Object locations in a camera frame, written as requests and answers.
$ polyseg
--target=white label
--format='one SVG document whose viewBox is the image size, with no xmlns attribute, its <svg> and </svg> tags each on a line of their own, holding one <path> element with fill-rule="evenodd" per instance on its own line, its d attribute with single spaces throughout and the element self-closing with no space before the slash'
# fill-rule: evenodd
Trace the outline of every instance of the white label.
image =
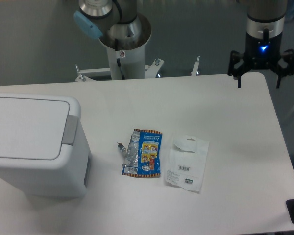
<svg viewBox="0 0 294 235">
<path fill-rule="evenodd" d="M 183 171 L 189 171 L 189 170 L 190 170 L 190 167 L 179 165 L 179 166 L 178 166 L 178 169 L 179 169 L 179 170 L 183 170 Z"/>
<path fill-rule="evenodd" d="M 178 185 L 178 182 L 180 181 L 180 175 L 168 170 L 167 180 L 173 185 Z"/>
<path fill-rule="evenodd" d="M 108 0 L 86 0 L 86 5 L 90 7 L 103 7 L 108 3 Z"/>
</svg>

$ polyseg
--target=white table surface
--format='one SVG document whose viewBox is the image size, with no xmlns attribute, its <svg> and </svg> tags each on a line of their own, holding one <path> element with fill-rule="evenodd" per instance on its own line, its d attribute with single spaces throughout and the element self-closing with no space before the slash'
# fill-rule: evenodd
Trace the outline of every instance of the white table surface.
<svg viewBox="0 0 294 235">
<path fill-rule="evenodd" d="M 294 172 L 264 77 L 242 88 L 227 75 L 40 84 L 0 92 L 66 95 L 82 107 L 93 165 L 84 198 L 26 196 L 0 179 L 0 234 L 175 235 L 294 230 L 285 201 Z M 162 173 L 173 134 L 210 141 L 200 194 L 159 179 L 122 176 L 117 142 L 134 128 L 163 132 Z"/>
</svg>

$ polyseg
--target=blue snack bag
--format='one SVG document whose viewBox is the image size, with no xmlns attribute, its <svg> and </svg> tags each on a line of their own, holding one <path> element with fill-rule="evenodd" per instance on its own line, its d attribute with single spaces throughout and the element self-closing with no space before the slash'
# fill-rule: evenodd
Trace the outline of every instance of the blue snack bag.
<svg viewBox="0 0 294 235">
<path fill-rule="evenodd" d="M 134 129 L 127 151 L 118 143 L 125 156 L 122 175 L 138 178 L 159 177 L 161 138 L 162 133 L 159 131 Z"/>
</svg>

